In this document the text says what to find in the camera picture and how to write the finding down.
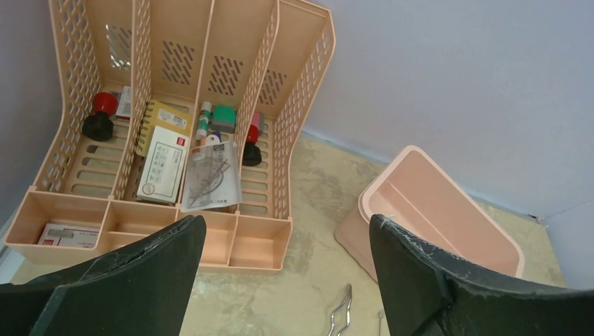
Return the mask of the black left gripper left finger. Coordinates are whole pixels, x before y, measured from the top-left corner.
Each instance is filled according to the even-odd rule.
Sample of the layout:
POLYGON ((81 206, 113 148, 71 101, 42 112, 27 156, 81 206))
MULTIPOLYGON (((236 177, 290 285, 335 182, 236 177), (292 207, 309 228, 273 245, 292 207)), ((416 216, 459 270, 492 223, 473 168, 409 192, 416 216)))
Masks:
POLYGON ((80 264, 1 286, 2 335, 178 335, 207 226, 186 216, 80 264))

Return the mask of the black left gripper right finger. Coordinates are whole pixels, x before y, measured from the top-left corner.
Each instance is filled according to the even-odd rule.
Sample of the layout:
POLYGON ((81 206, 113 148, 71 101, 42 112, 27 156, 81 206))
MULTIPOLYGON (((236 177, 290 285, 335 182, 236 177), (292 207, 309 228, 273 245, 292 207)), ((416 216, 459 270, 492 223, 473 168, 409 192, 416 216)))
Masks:
POLYGON ((371 250, 394 335, 592 335, 593 292, 549 286, 477 265, 382 214, 371 250))

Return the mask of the pink plastic bin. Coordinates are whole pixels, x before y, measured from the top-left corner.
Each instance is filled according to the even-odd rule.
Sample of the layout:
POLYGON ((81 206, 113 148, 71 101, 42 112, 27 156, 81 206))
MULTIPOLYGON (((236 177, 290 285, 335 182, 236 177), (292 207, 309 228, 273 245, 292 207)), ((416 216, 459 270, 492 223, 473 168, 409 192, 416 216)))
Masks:
POLYGON ((478 265, 523 276, 525 256, 518 243, 417 146, 398 153, 334 232, 336 241, 376 280, 368 230, 374 214, 478 265))

